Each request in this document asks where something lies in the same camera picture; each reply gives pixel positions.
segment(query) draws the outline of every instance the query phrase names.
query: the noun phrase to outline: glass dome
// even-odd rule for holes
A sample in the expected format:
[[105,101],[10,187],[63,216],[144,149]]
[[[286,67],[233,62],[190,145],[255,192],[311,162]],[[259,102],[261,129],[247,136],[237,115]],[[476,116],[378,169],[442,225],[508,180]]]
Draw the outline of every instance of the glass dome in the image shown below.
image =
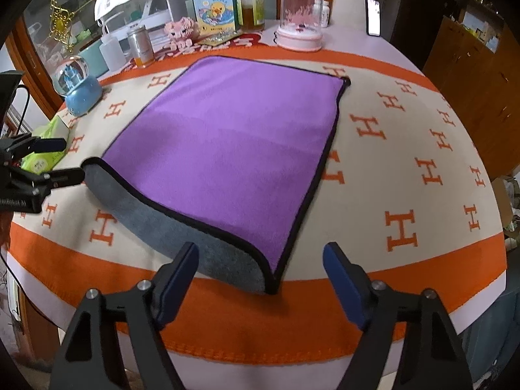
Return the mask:
[[68,95],[88,76],[88,65],[81,56],[70,56],[63,60],[53,77],[54,90],[61,96]]
[[280,30],[301,38],[321,36],[323,0],[281,0]]

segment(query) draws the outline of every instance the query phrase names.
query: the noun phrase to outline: green tissue package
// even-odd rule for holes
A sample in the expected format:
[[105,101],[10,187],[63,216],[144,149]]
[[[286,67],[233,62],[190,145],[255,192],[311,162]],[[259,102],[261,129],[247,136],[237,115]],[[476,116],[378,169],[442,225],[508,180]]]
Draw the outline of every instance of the green tissue package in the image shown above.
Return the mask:
[[[68,141],[69,132],[69,128],[61,117],[54,116],[47,126],[36,128],[35,131],[33,131],[33,136],[39,136],[41,138],[64,138],[65,141]],[[67,150],[41,154],[33,152],[22,159],[21,167],[28,172],[36,174],[49,172],[63,158],[66,151]]]

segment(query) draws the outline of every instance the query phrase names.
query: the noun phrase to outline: round table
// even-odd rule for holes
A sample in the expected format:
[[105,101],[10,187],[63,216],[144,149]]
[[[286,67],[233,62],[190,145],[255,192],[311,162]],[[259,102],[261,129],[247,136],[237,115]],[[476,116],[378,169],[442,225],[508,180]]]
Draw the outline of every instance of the round table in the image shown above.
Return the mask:
[[[498,208],[477,150],[448,103],[381,38],[330,27],[325,48],[296,53],[260,43],[162,57],[144,70],[104,79],[86,116],[71,127],[58,168],[101,156],[140,109],[187,66],[218,54],[349,75],[322,181],[300,229],[280,291],[255,295],[197,274],[178,318],[162,333],[186,388],[325,390],[337,386],[360,333],[341,310],[321,262],[336,241],[372,280],[420,293],[434,288],[458,332],[505,287]],[[134,286],[169,260],[103,211],[86,186],[54,192],[40,215],[16,214],[8,262],[28,297],[66,329],[85,291]],[[127,368],[136,369],[125,330]],[[386,373],[398,364],[394,333]]]

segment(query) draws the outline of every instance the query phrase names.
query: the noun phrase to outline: blue gripper pad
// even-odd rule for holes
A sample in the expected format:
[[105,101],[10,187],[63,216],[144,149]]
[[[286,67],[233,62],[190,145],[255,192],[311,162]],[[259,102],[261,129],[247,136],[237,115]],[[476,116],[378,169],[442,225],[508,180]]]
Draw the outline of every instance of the blue gripper pad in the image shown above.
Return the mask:
[[375,303],[367,274],[348,260],[336,242],[329,242],[323,248],[323,267],[347,318],[364,331]]
[[163,265],[152,279],[151,312],[155,324],[162,330],[172,322],[199,267],[199,248],[186,242],[175,259]]

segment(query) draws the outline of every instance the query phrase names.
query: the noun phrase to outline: purple towel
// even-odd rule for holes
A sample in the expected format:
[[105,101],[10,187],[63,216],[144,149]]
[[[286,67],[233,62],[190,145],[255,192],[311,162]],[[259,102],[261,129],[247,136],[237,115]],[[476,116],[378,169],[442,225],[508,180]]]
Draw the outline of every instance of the purple towel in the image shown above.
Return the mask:
[[98,165],[149,206],[248,253],[273,293],[319,184],[344,89],[344,79],[327,74],[206,57],[151,101]]

